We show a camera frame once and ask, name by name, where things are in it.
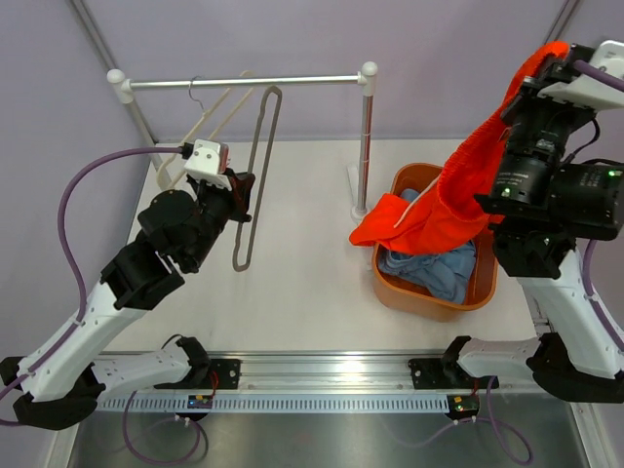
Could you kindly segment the orange shorts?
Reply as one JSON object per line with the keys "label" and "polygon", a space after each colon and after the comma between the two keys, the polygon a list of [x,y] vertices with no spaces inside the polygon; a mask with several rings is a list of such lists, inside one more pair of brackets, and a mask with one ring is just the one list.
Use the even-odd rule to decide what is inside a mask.
{"label": "orange shorts", "polygon": [[502,159],[508,126],[502,111],[527,77],[535,77],[546,59],[564,59],[570,45],[553,41],[534,52],[512,78],[498,108],[448,157],[440,174],[413,202],[385,193],[352,231],[355,247],[380,245],[408,255],[443,254],[475,238],[490,215],[475,197],[491,190]]}

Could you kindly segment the light blue shorts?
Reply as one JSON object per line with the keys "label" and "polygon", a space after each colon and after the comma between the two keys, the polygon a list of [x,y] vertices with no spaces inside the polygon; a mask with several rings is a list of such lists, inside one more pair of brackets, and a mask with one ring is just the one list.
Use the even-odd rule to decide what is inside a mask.
{"label": "light blue shorts", "polygon": [[446,253],[409,255],[383,249],[378,269],[393,278],[425,288],[433,297],[462,304],[477,261],[473,241]]}

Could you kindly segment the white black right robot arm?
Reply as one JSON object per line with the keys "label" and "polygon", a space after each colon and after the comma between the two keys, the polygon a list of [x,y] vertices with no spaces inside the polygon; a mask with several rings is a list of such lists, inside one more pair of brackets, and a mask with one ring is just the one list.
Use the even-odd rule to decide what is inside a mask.
{"label": "white black right robot arm", "polygon": [[589,244],[615,239],[623,226],[623,167],[585,163],[566,151],[572,133],[623,105],[623,45],[572,45],[526,76],[501,119],[510,134],[480,207],[500,215],[493,252],[536,301],[550,329],[521,341],[456,338],[441,360],[454,388],[491,377],[531,380],[573,403],[623,400],[623,331],[590,278]]}

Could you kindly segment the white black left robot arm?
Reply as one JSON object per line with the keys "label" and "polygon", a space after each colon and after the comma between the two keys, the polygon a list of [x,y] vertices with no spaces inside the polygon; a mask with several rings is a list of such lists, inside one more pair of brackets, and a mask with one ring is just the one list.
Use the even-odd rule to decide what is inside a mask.
{"label": "white black left robot arm", "polygon": [[167,190],[139,213],[140,229],[102,269],[83,308],[42,348],[7,357],[1,378],[20,396],[15,425],[58,431],[87,417],[98,404],[147,387],[195,389],[211,372],[197,338],[182,336],[155,352],[96,361],[121,331],[181,288],[201,268],[228,221],[249,222],[255,177],[226,170],[229,188],[188,178],[190,191]]}

